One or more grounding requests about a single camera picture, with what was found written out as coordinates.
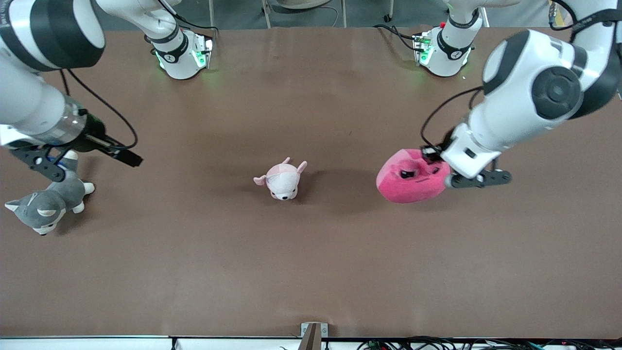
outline brown table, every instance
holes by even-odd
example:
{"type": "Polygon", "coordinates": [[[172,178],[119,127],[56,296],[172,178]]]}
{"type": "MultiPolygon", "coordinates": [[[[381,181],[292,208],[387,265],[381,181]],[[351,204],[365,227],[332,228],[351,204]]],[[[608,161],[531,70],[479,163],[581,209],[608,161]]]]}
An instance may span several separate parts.
{"type": "MultiPolygon", "coordinates": [[[[411,205],[375,187],[518,30],[483,29],[451,78],[376,29],[223,31],[213,69],[188,81],[157,68],[141,33],[108,33],[101,62],[77,73],[135,124],[144,164],[82,154],[97,190],[46,237],[2,208],[0,334],[285,336],[314,320],[334,336],[617,338],[620,101],[505,153],[511,186],[411,205]],[[287,156],[309,166],[299,198],[278,202],[253,177],[287,156]]],[[[3,202],[48,184],[0,157],[3,202]]]]}

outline gray plush toy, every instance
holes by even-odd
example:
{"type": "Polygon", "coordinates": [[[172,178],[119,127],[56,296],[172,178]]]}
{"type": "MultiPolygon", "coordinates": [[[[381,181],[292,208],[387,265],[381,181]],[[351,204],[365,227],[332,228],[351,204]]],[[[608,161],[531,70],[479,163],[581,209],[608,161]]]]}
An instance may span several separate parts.
{"type": "Polygon", "coordinates": [[[84,210],[82,199],[95,191],[92,183],[82,182],[76,174],[78,153],[67,152],[60,165],[65,168],[65,179],[62,182],[53,182],[43,191],[4,204],[21,222],[32,227],[40,235],[45,235],[56,228],[56,224],[68,210],[76,214],[82,212],[84,210]]]}

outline pink stuffed pig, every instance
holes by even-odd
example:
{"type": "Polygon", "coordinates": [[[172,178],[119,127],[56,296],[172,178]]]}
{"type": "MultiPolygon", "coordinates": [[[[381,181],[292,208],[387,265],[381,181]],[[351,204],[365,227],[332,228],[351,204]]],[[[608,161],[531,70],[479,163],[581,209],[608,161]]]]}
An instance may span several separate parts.
{"type": "Polygon", "coordinates": [[[412,203],[434,198],[445,190],[449,165],[428,164],[418,149],[401,149],[384,163],[376,187],[389,201],[412,203]]]}
{"type": "Polygon", "coordinates": [[[296,198],[300,174],[307,167],[307,162],[302,162],[298,168],[288,163],[289,157],[283,163],[271,167],[266,175],[256,177],[253,181],[258,186],[266,185],[274,199],[286,201],[296,198]]]}

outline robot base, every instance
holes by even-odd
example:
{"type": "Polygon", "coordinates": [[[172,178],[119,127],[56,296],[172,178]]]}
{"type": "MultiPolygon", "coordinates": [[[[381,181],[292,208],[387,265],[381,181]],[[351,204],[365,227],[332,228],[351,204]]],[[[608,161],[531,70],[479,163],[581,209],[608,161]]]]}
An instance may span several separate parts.
{"type": "Polygon", "coordinates": [[[173,79],[185,80],[194,77],[201,69],[207,69],[210,64],[211,50],[213,47],[212,38],[196,34],[184,29],[183,34],[188,37],[190,45],[175,63],[170,63],[165,57],[160,57],[156,52],[155,56],[160,62],[160,68],[173,79]]]}
{"type": "Polygon", "coordinates": [[[414,35],[412,43],[416,49],[422,49],[423,52],[415,51],[415,61],[417,65],[427,68],[432,74],[439,77],[451,77],[460,71],[462,66],[467,64],[467,58],[471,49],[462,54],[459,52],[458,59],[449,59],[447,54],[440,50],[437,42],[437,36],[441,28],[436,27],[421,35],[414,35]]]}

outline chair leg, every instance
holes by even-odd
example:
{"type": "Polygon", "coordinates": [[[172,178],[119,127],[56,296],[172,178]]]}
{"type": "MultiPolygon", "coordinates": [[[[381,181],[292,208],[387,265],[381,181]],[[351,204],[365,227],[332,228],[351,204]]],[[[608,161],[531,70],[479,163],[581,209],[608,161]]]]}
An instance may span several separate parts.
{"type": "Polygon", "coordinates": [[[393,4],[394,4],[395,0],[391,0],[390,5],[389,5],[389,13],[384,15],[384,21],[385,22],[391,22],[391,20],[393,19],[393,4]]]}
{"type": "Polygon", "coordinates": [[[210,27],[215,26],[214,24],[214,0],[209,0],[208,4],[210,5],[210,27]]]}
{"type": "Polygon", "coordinates": [[[343,27],[348,27],[348,21],[346,20],[346,0],[341,0],[341,16],[343,17],[343,27]]]}
{"type": "Polygon", "coordinates": [[[270,5],[268,4],[268,0],[261,0],[261,8],[264,10],[266,24],[268,26],[268,29],[270,29],[272,28],[272,24],[270,23],[270,5]]]}

